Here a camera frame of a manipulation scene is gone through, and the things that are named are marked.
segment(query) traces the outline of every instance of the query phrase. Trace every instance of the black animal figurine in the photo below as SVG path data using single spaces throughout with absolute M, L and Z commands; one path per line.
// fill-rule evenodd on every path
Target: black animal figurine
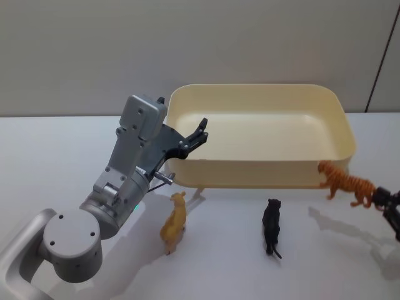
M 264 224 L 264 237 L 265 243 L 267 244 L 267 254 L 276 254 L 277 257 L 282 256 L 276 251 L 275 245 L 278 243 L 278 235 L 281 228 L 279 227 L 279 212 L 281 208 L 281 202 L 277 199 L 268 199 L 268 206 L 264 211 L 262 217 L 262 223 Z

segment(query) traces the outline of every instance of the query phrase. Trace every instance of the animal figurine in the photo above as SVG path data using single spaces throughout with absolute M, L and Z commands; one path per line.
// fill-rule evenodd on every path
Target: animal figurine
M 171 254 L 176 249 L 179 235 L 185 230 L 186 202 L 183 198 L 185 195 L 185 192 L 177 192 L 171 196 L 171 200 L 174 201 L 174 210 L 160 230 L 161 239 L 166 246 L 166 255 Z
M 276 254 L 280 259 L 282 256 L 276 251 L 275 245 L 278 243 L 278 235 L 281 228 L 279 227 L 279 212 L 281 202 L 277 199 L 268 199 L 268 206 L 264 211 L 262 217 L 262 224 L 264 225 L 264 238 L 267 244 L 267 255 Z
M 327 196 L 328 200 L 333 199 L 338 189 L 348 193 L 354 193 L 356 201 L 350 203 L 352 207 L 363 205 L 370 208 L 373 200 L 373 194 L 376 192 L 375 185 L 362 178 L 350 176 L 339 167 L 336 167 L 331 161 L 320 161 L 318 172 L 326 176 L 326 182 L 322 182 L 321 188 L 331 188 L 331 194 Z

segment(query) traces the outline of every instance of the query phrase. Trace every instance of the white table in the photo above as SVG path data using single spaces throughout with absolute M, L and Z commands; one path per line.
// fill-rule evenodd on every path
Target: white table
M 350 170 L 400 189 L 400 114 L 349 114 L 357 139 Z M 118 117 L 0 119 L 0 239 L 44 208 L 78 208 L 114 146 Z M 163 255 L 159 230 L 185 190 L 187 231 Z M 88 282 L 62 282 L 45 262 L 33 284 L 56 300 L 399 299 L 400 244 L 374 209 L 328 190 L 194 189 L 149 194 L 119 234 L 102 243 L 104 262 Z M 267 257 L 261 218 L 282 200 L 278 249 Z

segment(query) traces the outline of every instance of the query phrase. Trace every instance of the cream plastic tray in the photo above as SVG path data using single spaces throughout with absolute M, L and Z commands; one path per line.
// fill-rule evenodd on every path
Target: cream plastic tray
M 356 143 L 336 95 L 311 84 L 195 84 L 171 96 L 167 125 L 184 136 L 208 118 L 207 143 L 167 167 L 204 188 L 316 188 L 318 161 L 346 167 Z

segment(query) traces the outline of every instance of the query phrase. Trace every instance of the white wall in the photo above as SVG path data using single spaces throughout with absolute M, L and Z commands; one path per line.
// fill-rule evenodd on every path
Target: white wall
M 189 83 L 316 83 L 366 106 L 397 0 L 3 0 L 0 115 L 119 114 Z
M 400 20 L 394 27 L 368 111 L 400 111 Z

